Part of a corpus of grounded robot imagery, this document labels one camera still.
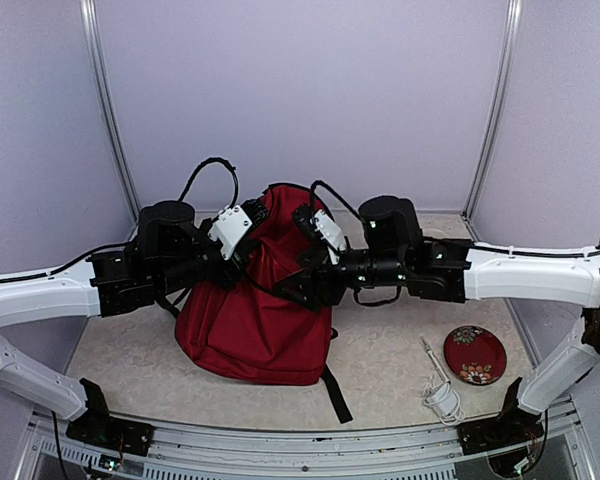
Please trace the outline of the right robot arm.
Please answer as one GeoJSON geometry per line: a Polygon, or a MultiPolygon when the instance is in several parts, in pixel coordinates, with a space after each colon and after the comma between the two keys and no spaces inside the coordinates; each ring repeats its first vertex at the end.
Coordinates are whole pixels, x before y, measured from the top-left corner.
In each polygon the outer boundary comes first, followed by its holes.
{"type": "Polygon", "coordinates": [[[352,248],[316,196],[292,218],[309,239],[299,271],[277,282],[277,295],[310,309],[337,305],[346,290],[393,287],[441,302],[492,298],[569,303],[581,307],[571,333],[532,372],[507,390],[489,419],[503,444],[538,422],[550,403],[600,364],[600,239],[576,249],[495,246],[423,234],[413,203],[383,195],[353,212],[366,248],[352,248]]]}

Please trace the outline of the red student backpack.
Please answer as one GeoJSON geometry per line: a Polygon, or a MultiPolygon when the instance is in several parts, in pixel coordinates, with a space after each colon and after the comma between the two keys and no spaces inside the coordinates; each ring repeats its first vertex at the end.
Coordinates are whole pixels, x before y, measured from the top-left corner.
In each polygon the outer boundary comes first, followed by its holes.
{"type": "Polygon", "coordinates": [[[292,219],[310,191],[270,185],[260,200],[268,216],[248,236],[246,274],[225,289],[204,281],[189,294],[175,339],[199,367],[254,384],[308,386],[323,381],[340,423],[353,417],[326,365],[335,333],[332,310],[316,311],[274,295],[275,283],[299,270],[309,240],[292,219]]]}

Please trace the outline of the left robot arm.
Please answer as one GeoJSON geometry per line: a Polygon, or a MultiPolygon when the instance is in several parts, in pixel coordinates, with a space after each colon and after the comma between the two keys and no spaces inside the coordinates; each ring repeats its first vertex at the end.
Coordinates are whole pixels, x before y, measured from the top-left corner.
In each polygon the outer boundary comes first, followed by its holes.
{"type": "MultiPolygon", "coordinates": [[[[232,201],[201,224],[183,197],[142,208],[136,233],[50,269],[0,275],[0,329],[64,317],[114,317],[153,304],[179,311],[168,295],[201,281],[233,286],[244,272],[244,243],[267,216],[259,199],[232,201]]],[[[95,442],[120,434],[101,388],[23,355],[0,335],[0,387],[81,426],[95,442]]]]}

